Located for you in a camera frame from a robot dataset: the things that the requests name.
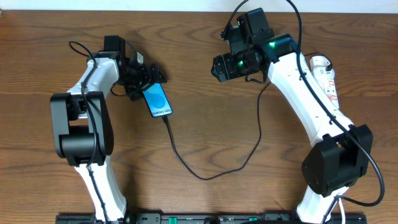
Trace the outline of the blue Galaxy smartphone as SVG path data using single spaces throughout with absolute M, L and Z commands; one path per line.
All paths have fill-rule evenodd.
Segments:
M 153 84 L 143 92 L 143 95 L 153 118 L 168 116 L 173 113 L 173 109 L 160 83 Z

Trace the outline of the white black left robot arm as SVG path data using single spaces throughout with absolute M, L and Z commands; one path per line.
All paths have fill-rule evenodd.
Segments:
M 59 157 L 66 159 L 84 180 L 95 206 L 92 215 L 57 215 L 56 223 L 136 223 L 111 165 L 114 133 L 106 97 L 122 85 L 132 101 L 144 99 L 154 118 L 173 113 L 161 86 L 166 78 L 143 56 L 126 56 L 126 41 L 107 35 L 98 52 L 85 48 L 87 68 L 76 85 L 50 99 L 50 112 Z

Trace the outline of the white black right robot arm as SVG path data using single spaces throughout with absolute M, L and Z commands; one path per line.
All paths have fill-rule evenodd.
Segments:
M 261 8 L 227 23 L 220 36 L 230 51 L 213 59 L 211 73 L 220 82 L 262 72 L 295 111 L 308 135 L 310 150 L 302 162 L 307 182 L 296 208 L 304 223 L 326 223 L 339 199 L 367 173 L 373 134 L 355 126 L 319 85 L 290 34 L 275 35 Z

